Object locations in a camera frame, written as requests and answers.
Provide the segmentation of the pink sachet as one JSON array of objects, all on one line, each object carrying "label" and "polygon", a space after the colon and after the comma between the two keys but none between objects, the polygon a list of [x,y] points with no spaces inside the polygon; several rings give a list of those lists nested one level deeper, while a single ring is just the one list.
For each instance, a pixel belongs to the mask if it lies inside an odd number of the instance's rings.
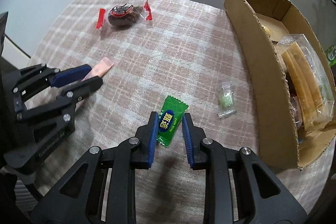
[{"label": "pink sachet", "polygon": [[82,79],[82,81],[96,76],[103,77],[103,75],[106,74],[113,65],[113,61],[108,59],[108,57],[104,57],[91,69],[91,71]]}]

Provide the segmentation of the bread loaf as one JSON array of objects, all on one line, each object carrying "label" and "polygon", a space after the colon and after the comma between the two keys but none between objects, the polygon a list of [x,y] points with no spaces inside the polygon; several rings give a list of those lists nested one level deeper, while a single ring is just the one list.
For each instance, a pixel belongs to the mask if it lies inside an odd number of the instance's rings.
[{"label": "bread loaf", "polygon": [[284,35],[277,46],[298,97],[305,131],[323,129],[333,119],[334,96],[321,60],[303,34]]}]

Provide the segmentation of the yellow pudding cup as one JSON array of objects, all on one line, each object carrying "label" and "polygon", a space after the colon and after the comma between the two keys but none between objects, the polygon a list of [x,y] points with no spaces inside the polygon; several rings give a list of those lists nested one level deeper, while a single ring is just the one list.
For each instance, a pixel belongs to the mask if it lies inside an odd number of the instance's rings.
[{"label": "yellow pudding cup", "polygon": [[265,31],[266,34],[268,35],[268,38],[270,38],[271,35],[272,35],[270,29],[269,29],[268,27],[264,26],[264,25],[262,25],[262,27],[264,28],[264,31]]}]

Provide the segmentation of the pink plaid tablecloth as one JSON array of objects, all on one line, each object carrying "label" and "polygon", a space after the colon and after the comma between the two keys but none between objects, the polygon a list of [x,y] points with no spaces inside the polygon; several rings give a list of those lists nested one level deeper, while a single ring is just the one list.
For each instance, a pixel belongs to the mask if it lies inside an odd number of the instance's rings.
[{"label": "pink plaid tablecloth", "polygon": [[[188,0],[149,0],[151,22],[103,34],[100,8],[146,0],[73,0],[50,27],[27,66],[61,70],[114,66],[102,87],[77,104],[76,131],[45,160],[34,185],[42,195],[93,145],[114,147],[161,111],[167,96],[189,105],[194,125],[225,147],[258,151],[255,99],[240,43],[224,10]],[[237,113],[218,118],[217,86],[230,82]],[[276,170],[278,178],[311,212],[328,178],[335,141],[309,167]],[[149,170],[135,178],[137,223],[203,223],[205,172],[187,162],[180,124],[169,148],[157,145]]]}]

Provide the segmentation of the red wrapped chocolate cake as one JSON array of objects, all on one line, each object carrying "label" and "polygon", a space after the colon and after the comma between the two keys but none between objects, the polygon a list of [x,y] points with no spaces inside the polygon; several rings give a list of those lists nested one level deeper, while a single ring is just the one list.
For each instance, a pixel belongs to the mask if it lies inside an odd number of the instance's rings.
[{"label": "red wrapped chocolate cake", "polygon": [[135,25],[139,21],[152,21],[153,14],[149,1],[146,0],[142,5],[116,5],[111,9],[99,9],[96,21],[96,29],[103,28],[127,28]]}]

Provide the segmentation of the small clear green candy packet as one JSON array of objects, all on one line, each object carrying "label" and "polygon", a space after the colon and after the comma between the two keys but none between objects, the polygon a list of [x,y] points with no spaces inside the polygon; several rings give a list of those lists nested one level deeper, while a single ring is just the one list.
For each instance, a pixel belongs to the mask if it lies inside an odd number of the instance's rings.
[{"label": "small clear green candy packet", "polygon": [[218,117],[227,118],[236,113],[234,104],[234,89],[230,82],[221,82],[217,89],[219,104]]}]

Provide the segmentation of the green drink carton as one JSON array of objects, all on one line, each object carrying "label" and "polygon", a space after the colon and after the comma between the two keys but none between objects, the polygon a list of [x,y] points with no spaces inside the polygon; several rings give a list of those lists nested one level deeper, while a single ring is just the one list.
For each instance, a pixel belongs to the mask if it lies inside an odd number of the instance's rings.
[{"label": "green drink carton", "polygon": [[329,67],[336,64],[336,46],[332,45],[328,50],[325,51],[327,62]]}]

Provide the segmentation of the long cardboard box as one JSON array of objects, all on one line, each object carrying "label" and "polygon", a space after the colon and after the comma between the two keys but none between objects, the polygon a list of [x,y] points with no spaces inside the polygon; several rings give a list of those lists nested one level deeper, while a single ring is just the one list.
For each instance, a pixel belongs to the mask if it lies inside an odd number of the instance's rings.
[{"label": "long cardboard box", "polygon": [[[288,34],[306,36],[324,67],[335,108],[334,78],[315,33],[290,0],[225,0],[224,8],[252,80],[260,126],[260,157],[279,168],[306,168],[335,138],[335,112],[323,129],[305,131],[298,97],[277,43]],[[270,38],[262,25],[270,29]]]}]

